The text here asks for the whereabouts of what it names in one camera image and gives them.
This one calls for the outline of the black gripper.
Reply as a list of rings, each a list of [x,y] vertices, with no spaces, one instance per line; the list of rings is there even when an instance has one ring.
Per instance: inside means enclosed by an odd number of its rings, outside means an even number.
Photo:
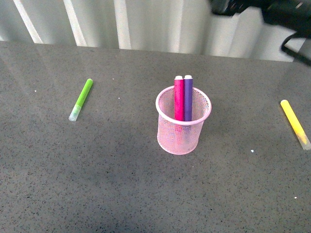
[[[311,2],[309,0],[210,0],[211,12],[231,17],[249,7],[261,10],[263,21],[295,31],[302,38],[311,36]]]

